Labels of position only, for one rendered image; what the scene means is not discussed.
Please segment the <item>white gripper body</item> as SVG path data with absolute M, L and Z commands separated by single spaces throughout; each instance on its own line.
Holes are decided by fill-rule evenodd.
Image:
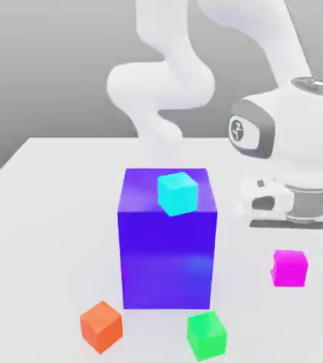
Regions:
M 294 223 L 289 220 L 253 219 L 248 227 L 248 240 L 263 240 L 274 238 L 281 231 L 311 230 L 313 233 L 323 233 L 323 220 L 307 223 Z

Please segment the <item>small magenta cube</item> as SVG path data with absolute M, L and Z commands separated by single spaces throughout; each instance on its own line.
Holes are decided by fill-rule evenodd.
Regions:
M 303 251 L 276 250 L 270 275 L 275 287 L 303 287 L 308 261 Z

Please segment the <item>small cyan cube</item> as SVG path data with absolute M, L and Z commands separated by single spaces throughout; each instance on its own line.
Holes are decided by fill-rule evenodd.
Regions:
M 199 184 L 186 172 L 158 177 L 158 205 L 169 215 L 179 216 L 197 210 Z

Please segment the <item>small green cube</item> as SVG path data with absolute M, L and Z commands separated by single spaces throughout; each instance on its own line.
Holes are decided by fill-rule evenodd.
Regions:
M 198 362 L 226 352 L 228 332 L 215 311 L 207 311 L 187 319 L 187 341 Z

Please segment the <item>small orange cube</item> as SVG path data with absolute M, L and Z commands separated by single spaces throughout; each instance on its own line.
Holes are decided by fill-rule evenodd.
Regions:
M 121 314 L 106 301 L 101 301 L 80 316 L 84 340 L 99 354 L 123 337 Z

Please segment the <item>large purple box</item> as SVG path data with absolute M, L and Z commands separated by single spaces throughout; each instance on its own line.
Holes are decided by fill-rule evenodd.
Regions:
M 217 205 L 205 169 L 186 169 L 199 185 L 197 210 L 169 216 L 157 179 L 174 169 L 128 168 L 117 211 L 125 309 L 208 309 Z

